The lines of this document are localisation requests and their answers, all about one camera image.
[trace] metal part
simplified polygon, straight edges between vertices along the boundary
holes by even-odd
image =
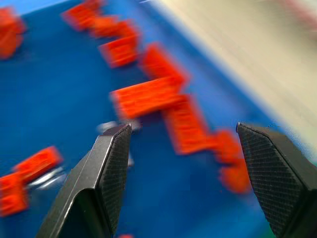
[[[115,233],[116,218],[120,209],[114,212],[106,209],[109,200],[106,200],[107,192],[110,195],[115,192],[115,204],[120,207],[122,192],[126,180],[126,168],[128,163],[128,150],[131,135],[131,126],[123,125],[107,130],[97,137],[91,151],[75,166],[69,174],[63,188],[58,193],[47,217],[41,225],[37,238],[57,238],[74,202],[81,196],[92,198],[94,209],[98,213],[98,220],[104,228],[103,237],[110,237]],[[113,165],[119,164],[120,172],[114,174]],[[108,175],[115,175],[115,179],[108,179]]]
[[[248,174],[277,238],[317,237],[317,168],[284,134],[239,123]]]
[[[137,119],[133,119],[133,120],[127,120],[124,122],[124,124],[129,124],[132,127],[132,131],[138,131],[141,129],[141,124],[139,123],[139,121]],[[106,130],[111,129],[115,126],[118,126],[117,123],[115,121],[109,121],[106,123],[102,123],[100,125],[97,126],[97,131],[102,134],[104,133]],[[134,166],[134,160],[131,156],[131,153],[129,152],[129,159],[128,159],[128,167],[132,167]]]

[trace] orange brick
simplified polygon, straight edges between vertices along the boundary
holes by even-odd
[[[136,61],[137,51],[129,44],[128,38],[121,38],[99,46],[105,61],[110,67],[120,67]]]
[[[219,179],[229,191],[234,193],[248,193],[252,189],[243,159],[233,166],[221,168]]]
[[[0,59],[5,60],[13,56],[22,42],[23,37],[17,35],[14,30],[2,32],[0,34]]]
[[[171,85],[180,89],[189,78],[189,74],[176,65],[170,56],[158,44],[149,44],[141,61],[142,70],[150,78],[170,77]]]
[[[12,7],[0,8],[0,33],[13,30],[16,34],[26,31],[23,20],[14,14]]]
[[[117,16],[96,17],[92,26],[92,35],[96,38],[118,35],[117,19]]]
[[[105,4],[104,0],[85,0],[84,5],[97,14],[101,13],[101,7]]]
[[[119,238],[134,238],[133,235],[120,235]]]
[[[61,16],[76,31],[83,31],[93,26],[96,14],[84,4],[79,4]]]
[[[0,178],[0,215],[8,216],[28,207],[27,195],[19,173]]]
[[[113,91],[111,95],[119,116],[133,119],[176,103],[179,96],[168,81],[160,78]]]
[[[22,180],[28,183],[45,174],[62,162],[62,158],[54,146],[45,148],[14,167]]]
[[[242,158],[240,142],[229,130],[219,130],[209,136],[209,146],[216,153],[216,160],[224,164],[234,164]]]
[[[190,97],[182,95],[180,101],[162,111],[174,149],[186,155],[209,147],[207,126],[195,110]]]
[[[118,23],[118,36],[127,38],[132,47],[138,47],[140,32],[131,20],[124,20]]]

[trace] blue surface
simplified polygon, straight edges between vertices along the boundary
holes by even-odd
[[[148,3],[109,1],[105,13],[132,18],[143,46],[161,42],[192,75],[191,92],[210,128],[234,130],[238,121],[272,121],[214,63],[206,60]],[[95,40],[70,29],[59,14],[68,1],[24,16],[23,46],[0,62],[0,176],[49,145],[64,157],[67,171],[91,148],[96,126],[116,120],[108,93],[148,79],[136,64],[110,69]],[[254,238],[268,228],[253,194],[229,193],[218,181],[210,152],[176,156],[160,113],[141,118],[132,136],[135,167],[129,171],[118,234],[137,238]],[[34,237],[60,186],[32,193],[30,209],[1,220],[5,237]]]

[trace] textured gripper pad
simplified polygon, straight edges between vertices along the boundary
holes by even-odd
[[[113,138],[109,156],[99,182],[102,202],[114,234],[122,206],[122,194],[125,188],[131,127],[125,127]]]
[[[277,238],[283,236],[305,188],[270,139],[237,127],[254,193]]]

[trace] orange block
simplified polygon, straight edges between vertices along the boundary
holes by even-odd
[[[187,155],[208,149],[207,126],[193,107],[190,97],[180,96],[179,102],[162,113],[178,154]]]
[[[0,178],[0,215],[8,216],[28,208],[28,201],[20,174]]]
[[[22,44],[23,37],[17,35],[13,29],[0,33],[0,59],[11,57]]]
[[[13,30],[16,34],[26,31],[26,26],[19,16],[14,14],[12,7],[0,8],[0,32]]]
[[[124,20],[118,23],[118,36],[120,38],[128,38],[132,47],[138,47],[140,32],[131,20]]]
[[[180,98],[168,78],[140,83],[111,92],[122,119],[134,119],[175,104]]]
[[[61,14],[62,18],[76,31],[83,31],[93,26],[96,13],[79,4]]]
[[[105,4],[103,0],[85,0],[84,5],[94,11],[95,13],[101,12],[101,7]]]
[[[248,193],[252,189],[247,166],[242,159],[231,167],[221,168],[219,179],[229,191],[234,193]]]
[[[98,37],[111,37],[118,34],[117,16],[99,16],[94,19],[92,35]]]
[[[229,130],[219,130],[209,136],[210,149],[216,153],[216,160],[224,164],[235,164],[242,158],[240,142]]]
[[[120,67],[136,61],[137,51],[131,46],[128,38],[121,38],[99,46],[104,59],[110,67]]]
[[[28,183],[45,174],[62,162],[62,158],[54,146],[45,148],[14,167],[22,180]]]
[[[149,44],[141,61],[142,70],[152,78],[170,77],[171,85],[180,89],[188,81],[189,75],[176,65],[168,54],[158,45]]]

